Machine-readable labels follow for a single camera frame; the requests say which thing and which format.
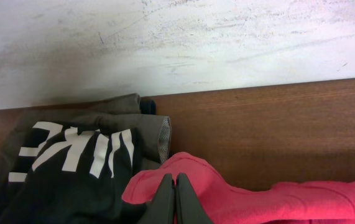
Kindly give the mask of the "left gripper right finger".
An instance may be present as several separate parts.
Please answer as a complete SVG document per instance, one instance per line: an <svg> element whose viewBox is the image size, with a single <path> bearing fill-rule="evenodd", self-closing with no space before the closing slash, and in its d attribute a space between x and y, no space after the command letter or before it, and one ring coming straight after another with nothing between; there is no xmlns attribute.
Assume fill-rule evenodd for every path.
<svg viewBox="0 0 355 224"><path fill-rule="evenodd" d="M175 186L176 218L178 224L213 224L184 173L179 173Z"/></svg>

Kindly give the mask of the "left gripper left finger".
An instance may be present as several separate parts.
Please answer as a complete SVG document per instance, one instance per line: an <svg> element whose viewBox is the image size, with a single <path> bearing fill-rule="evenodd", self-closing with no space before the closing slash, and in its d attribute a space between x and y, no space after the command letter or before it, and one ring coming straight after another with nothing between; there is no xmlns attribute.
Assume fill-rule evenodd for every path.
<svg viewBox="0 0 355 224"><path fill-rule="evenodd" d="M172 174L165 174L158 189L137 224L173 224L175 183Z"/></svg>

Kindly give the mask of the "red t-shirt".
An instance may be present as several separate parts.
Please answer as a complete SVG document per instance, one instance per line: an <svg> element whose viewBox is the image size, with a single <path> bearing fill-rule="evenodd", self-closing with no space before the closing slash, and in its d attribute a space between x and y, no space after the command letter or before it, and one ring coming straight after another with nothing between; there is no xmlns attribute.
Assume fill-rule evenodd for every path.
<svg viewBox="0 0 355 224"><path fill-rule="evenodd" d="M355 223L355 181L280 182L252 192L229 185L204 159L179 152L156 170L143 170L128 183L122 199L153 199L165 174L185 173L214 223Z"/></svg>

